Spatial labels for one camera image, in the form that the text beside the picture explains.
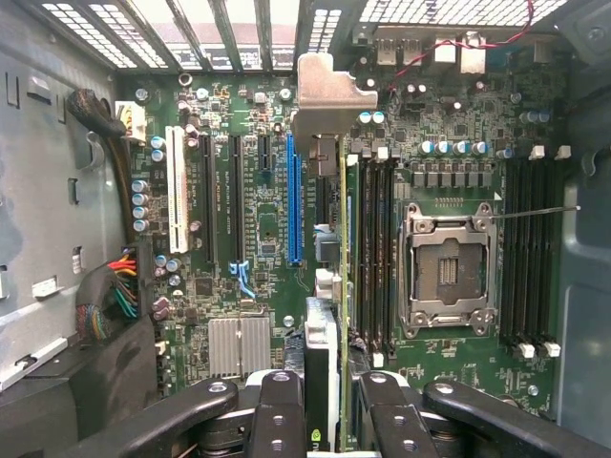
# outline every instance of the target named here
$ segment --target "ventilation grille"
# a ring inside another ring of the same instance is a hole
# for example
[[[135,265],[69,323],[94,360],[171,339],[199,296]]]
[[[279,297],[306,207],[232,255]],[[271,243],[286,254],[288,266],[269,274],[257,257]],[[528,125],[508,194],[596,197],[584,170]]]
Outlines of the ventilation grille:
[[[567,0],[533,0],[533,23]],[[453,26],[522,26],[526,0],[368,0],[361,22]]]
[[[341,10],[316,10],[312,34],[309,37],[309,52],[328,51],[341,15]]]
[[[115,5],[90,5],[97,16],[110,27],[116,35],[134,51],[151,69],[167,69],[165,61],[153,47],[140,35]]]
[[[89,44],[120,69],[135,69],[137,65],[113,45],[98,29],[66,3],[44,3],[43,8],[64,23],[75,35]]]

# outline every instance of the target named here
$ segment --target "capacitor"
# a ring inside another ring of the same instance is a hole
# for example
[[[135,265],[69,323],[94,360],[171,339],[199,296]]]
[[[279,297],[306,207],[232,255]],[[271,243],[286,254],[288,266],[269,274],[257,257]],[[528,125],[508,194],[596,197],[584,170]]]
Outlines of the capacitor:
[[[359,123],[362,125],[367,125],[371,122],[371,113],[370,112],[362,112],[359,114]]]
[[[165,264],[165,268],[168,272],[178,272],[181,266],[182,262],[180,260],[177,260],[176,258],[167,261],[167,263]]]
[[[159,310],[159,312],[153,313],[153,318],[157,322],[161,322],[163,320],[167,320],[167,318],[169,316],[170,316],[170,310],[168,308],[162,308],[161,310]]]
[[[377,124],[378,126],[384,124],[384,114],[382,112],[375,112],[372,116],[371,116],[371,120],[373,121],[373,124]]]
[[[149,183],[143,179],[132,181],[132,191],[135,193],[145,193],[149,189]]]
[[[511,159],[514,156],[514,150],[511,148],[505,148],[504,150],[498,150],[496,157],[499,159]]]
[[[538,122],[550,122],[551,116],[550,116],[550,112],[548,112],[547,110],[543,110],[541,112],[538,112]]]
[[[155,265],[157,267],[165,267],[165,264],[168,263],[168,259],[163,256],[163,255],[156,255],[155,256]]]
[[[145,219],[149,214],[149,209],[146,207],[134,207],[132,215],[135,219]]]
[[[538,122],[538,112],[534,110],[531,110],[530,112],[523,112],[519,116],[519,120],[522,122],[522,124]]]
[[[149,228],[148,219],[137,219],[134,221],[134,230],[136,232],[144,232]]]
[[[191,136],[197,136],[199,134],[198,130],[193,124],[187,124],[186,126],[184,126],[184,132]]]
[[[165,153],[162,150],[153,150],[151,152],[151,160],[153,162],[162,162],[165,159]]]
[[[160,136],[154,136],[151,138],[151,146],[154,150],[160,150],[165,146],[165,140]]]
[[[486,155],[488,153],[488,144],[485,141],[478,141],[471,149],[474,155]]]
[[[522,101],[522,94],[521,93],[513,93],[509,96],[509,101],[512,102],[513,104],[517,105],[519,102]]]
[[[435,152],[439,155],[446,155],[450,151],[450,143],[447,141],[440,141],[435,145]]]
[[[459,141],[452,146],[452,151],[455,155],[465,155],[469,151],[469,142]]]
[[[179,112],[191,113],[191,105],[189,105],[186,100],[179,100]]]
[[[170,286],[175,286],[175,287],[179,286],[181,281],[182,281],[182,279],[180,278],[180,275],[172,275],[168,279],[169,285]]]
[[[153,302],[151,308],[154,312],[159,312],[159,310],[163,310],[164,308],[170,307],[170,300],[165,296],[160,296],[156,301]]]
[[[420,145],[418,146],[418,153],[420,153],[421,155],[428,156],[432,154],[434,149],[435,147],[432,142],[426,140],[420,143]]]
[[[195,91],[195,97],[196,97],[196,99],[197,99],[197,100],[199,100],[200,102],[202,102],[203,100],[207,100],[207,99],[208,99],[208,95],[209,95],[209,92],[208,92],[208,90],[207,90],[207,89],[205,89],[205,88],[198,88],[198,89]]]
[[[287,102],[289,101],[291,98],[293,98],[293,93],[290,91],[290,89],[288,88],[283,88],[280,89],[280,92],[278,93],[278,95],[280,96],[280,99],[283,102]]]
[[[146,194],[137,193],[132,196],[132,203],[136,207],[141,207],[142,205],[146,205],[149,201],[149,197]]]
[[[201,222],[191,221],[189,223],[189,232],[198,232],[201,229]]]

